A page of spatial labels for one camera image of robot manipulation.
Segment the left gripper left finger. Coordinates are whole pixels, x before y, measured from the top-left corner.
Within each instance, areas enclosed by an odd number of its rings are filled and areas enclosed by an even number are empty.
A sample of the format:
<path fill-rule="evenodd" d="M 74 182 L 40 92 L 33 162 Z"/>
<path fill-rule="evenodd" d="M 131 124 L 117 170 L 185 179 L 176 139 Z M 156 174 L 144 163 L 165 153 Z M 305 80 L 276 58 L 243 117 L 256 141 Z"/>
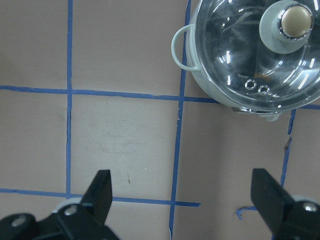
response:
<path fill-rule="evenodd" d="M 81 198 L 70 198 L 48 217 L 16 213 L 0 221 L 2 240 L 117 240 L 105 222 L 113 200 L 111 172 L 99 170 Z"/>

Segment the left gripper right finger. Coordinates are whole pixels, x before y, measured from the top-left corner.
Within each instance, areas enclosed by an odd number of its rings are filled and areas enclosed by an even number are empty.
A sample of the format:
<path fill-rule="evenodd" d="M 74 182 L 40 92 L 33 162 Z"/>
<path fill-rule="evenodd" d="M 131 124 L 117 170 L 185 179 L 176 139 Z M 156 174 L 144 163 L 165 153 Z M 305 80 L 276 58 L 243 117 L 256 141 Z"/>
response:
<path fill-rule="evenodd" d="M 251 201 L 274 240 L 320 238 L 320 203 L 290 195 L 264 168 L 252 170 Z"/>

